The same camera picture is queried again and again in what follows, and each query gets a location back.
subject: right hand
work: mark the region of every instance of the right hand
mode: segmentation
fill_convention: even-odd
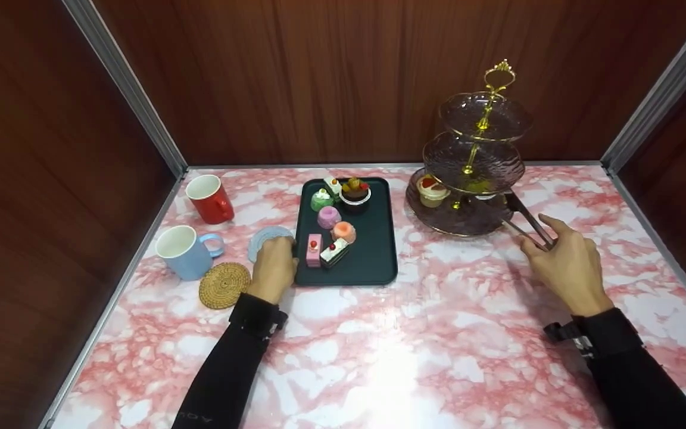
[[[528,237],[515,237],[534,274],[566,303],[572,315],[588,317],[612,309],[613,302],[602,286],[600,253],[594,241],[560,219],[544,214],[539,219],[557,233],[552,250],[540,250]]]
[[[298,269],[298,258],[293,258],[294,242],[291,237],[275,237],[264,242],[253,265],[253,280],[245,293],[270,304],[280,303]]]

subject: dark green tray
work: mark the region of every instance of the dark green tray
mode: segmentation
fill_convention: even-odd
[[[348,178],[338,178],[345,182]],[[330,231],[316,223],[317,212],[311,209],[311,196],[324,186],[322,179],[303,185],[296,227],[295,255],[300,259],[296,274],[299,286],[380,286],[392,282],[398,274],[393,235],[393,216],[388,182],[379,177],[361,178],[372,189],[370,207],[362,214],[349,214],[343,203],[335,204],[346,222],[356,228],[356,241],[348,254],[332,268],[308,268],[305,265],[305,247],[309,234],[321,234],[324,246],[332,243]]]

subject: wrist strap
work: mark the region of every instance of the wrist strap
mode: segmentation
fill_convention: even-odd
[[[284,327],[286,321],[288,315],[281,312],[279,305],[247,293],[240,293],[229,315],[229,323],[240,326],[240,329],[260,340],[270,339],[275,331]]]
[[[605,358],[643,347],[637,330],[619,309],[610,309],[588,318],[573,316],[573,321],[564,326],[559,323],[548,324],[544,327],[544,333],[553,343],[573,340],[586,359]]]

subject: black sleeve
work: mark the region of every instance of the black sleeve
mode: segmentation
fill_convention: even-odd
[[[669,427],[686,429],[686,396],[679,386],[663,370],[663,367],[650,356],[642,346],[633,328],[615,329],[621,323],[612,323],[623,318],[625,325],[631,326],[618,309],[601,315],[585,318],[588,331],[597,332],[596,349],[600,343],[621,340],[624,344],[637,344],[620,353],[601,356],[596,353],[587,358],[594,382],[602,400],[607,405],[610,417],[616,427]],[[613,339],[608,339],[612,331]]]
[[[269,313],[275,307],[259,299],[251,301],[251,312]],[[229,324],[195,376],[171,429],[237,429],[268,346],[269,339]]]

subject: light blue mug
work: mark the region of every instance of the light blue mug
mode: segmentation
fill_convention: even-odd
[[[219,242],[217,250],[208,250],[205,241]],[[161,234],[155,244],[155,252],[182,280],[197,280],[213,265],[213,258],[224,253],[224,241],[218,234],[198,237],[194,228],[177,225]]]

